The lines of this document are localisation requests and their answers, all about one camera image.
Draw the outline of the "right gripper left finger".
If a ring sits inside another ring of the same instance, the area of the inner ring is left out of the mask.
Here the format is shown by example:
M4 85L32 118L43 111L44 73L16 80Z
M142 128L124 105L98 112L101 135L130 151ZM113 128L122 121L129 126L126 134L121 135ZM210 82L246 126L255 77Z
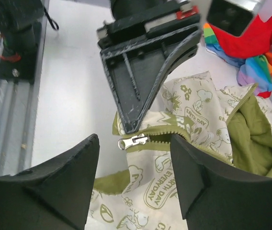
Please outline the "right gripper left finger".
M0 230L84 229L99 151L92 134L35 167L1 176Z

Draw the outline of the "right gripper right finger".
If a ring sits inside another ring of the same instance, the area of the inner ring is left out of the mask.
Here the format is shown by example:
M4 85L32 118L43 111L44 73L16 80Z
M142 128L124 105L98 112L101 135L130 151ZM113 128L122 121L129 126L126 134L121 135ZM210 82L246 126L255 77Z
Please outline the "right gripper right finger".
M272 230L272 178L232 167L177 134L170 153L188 229Z

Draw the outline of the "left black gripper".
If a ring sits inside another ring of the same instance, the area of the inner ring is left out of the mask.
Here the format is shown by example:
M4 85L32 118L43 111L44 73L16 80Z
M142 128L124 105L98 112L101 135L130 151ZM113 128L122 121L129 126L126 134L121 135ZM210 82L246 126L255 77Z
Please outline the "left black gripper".
M97 29L98 46L106 48L100 52L104 73L124 131L132 134L167 76L196 54L201 16L189 0L111 0L110 5L114 22ZM133 40L141 36L148 39Z

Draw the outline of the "cream green printed jacket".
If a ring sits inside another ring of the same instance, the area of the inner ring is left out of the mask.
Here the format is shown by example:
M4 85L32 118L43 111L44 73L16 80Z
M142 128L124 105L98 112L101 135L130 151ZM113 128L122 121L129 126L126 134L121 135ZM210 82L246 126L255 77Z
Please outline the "cream green printed jacket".
M256 87L217 90L204 72L166 82L165 109L148 111L138 132L125 133L116 115L113 134L128 168L95 180L90 217L111 230L189 230L171 160L174 134L232 167L272 178L272 103L256 96Z

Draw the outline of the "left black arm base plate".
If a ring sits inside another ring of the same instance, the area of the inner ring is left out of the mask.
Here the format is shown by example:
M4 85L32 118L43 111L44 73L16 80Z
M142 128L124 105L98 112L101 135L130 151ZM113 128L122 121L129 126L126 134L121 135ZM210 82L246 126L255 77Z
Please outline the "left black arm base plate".
M35 22L17 32L6 32L0 56L0 80L34 84L42 24Z

